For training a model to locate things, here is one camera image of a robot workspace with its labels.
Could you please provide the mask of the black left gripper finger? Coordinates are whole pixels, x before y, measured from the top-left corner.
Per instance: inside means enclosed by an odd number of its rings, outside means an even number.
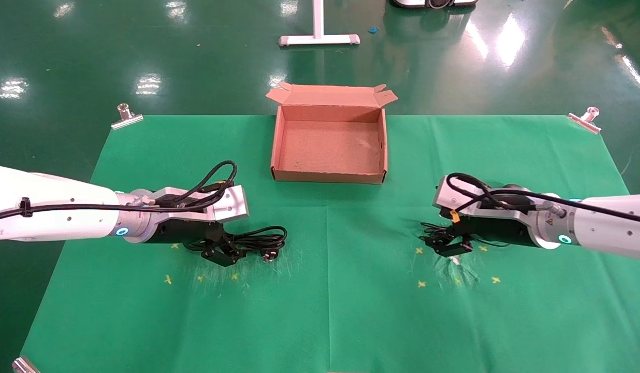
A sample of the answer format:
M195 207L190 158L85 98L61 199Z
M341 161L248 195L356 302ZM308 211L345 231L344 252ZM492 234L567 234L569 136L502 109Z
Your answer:
M230 246L211 246L201 251L201 257L222 267L229 267L243 258L243 251Z
M206 231L203 243L203 252L214 254L247 254L246 249L239 248L234 236L224 231Z

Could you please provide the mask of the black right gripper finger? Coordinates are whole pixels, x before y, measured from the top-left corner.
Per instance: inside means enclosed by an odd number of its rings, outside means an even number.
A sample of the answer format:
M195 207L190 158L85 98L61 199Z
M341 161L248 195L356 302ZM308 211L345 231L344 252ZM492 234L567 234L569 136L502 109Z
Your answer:
M456 234L451 231L431 231L423 235L424 243L429 247L443 246L471 246L471 239L468 236Z
M457 243L434 244L434 252L442 257L453 257L463 255L465 253L471 253L473 250L471 241L461 241Z

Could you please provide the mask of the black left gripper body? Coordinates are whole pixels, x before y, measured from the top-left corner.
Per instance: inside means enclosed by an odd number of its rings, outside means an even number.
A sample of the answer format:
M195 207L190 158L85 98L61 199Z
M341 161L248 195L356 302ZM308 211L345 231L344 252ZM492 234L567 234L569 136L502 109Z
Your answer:
M223 224L186 220L167 220L159 223L146 244L182 244L193 252L214 252L213 245L223 236Z

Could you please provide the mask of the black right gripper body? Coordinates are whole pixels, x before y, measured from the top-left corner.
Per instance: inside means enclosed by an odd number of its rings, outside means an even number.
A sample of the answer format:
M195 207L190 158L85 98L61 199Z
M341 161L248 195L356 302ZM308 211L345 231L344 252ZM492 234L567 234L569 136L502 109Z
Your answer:
M517 246L535 247L528 226L517 220L488 217L462 217L455 223L455 231L463 236Z

